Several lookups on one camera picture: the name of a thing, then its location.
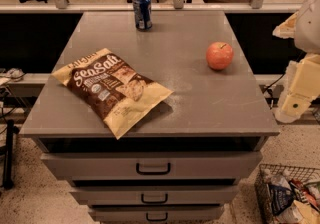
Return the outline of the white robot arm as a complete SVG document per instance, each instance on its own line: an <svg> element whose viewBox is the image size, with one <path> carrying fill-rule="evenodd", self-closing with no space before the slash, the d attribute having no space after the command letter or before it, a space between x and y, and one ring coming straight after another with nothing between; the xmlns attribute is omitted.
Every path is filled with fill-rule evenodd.
<svg viewBox="0 0 320 224"><path fill-rule="evenodd" d="M301 8L278 25L272 34L293 38L306 53L299 62L290 61L275 118L282 123L298 120L320 96L320 0L305 0Z"/></svg>

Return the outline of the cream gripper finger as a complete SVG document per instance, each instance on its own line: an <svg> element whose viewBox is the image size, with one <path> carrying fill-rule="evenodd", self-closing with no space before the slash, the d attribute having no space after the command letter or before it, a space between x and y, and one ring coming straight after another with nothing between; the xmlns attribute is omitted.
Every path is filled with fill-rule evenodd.
<svg viewBox="0 0 320 224"><path fill-rule="evenodd" d="M311 102L305 97L282 92L274 115L281 123L292 123L298 120L310 105Z"/></svg>
<svg viewBox="0 0 320 224"><path fill-rule="evenodd" d="M272 35L282 39L293 38L295 34L297 16L297 12L292 14L273 30Z"/></svg>

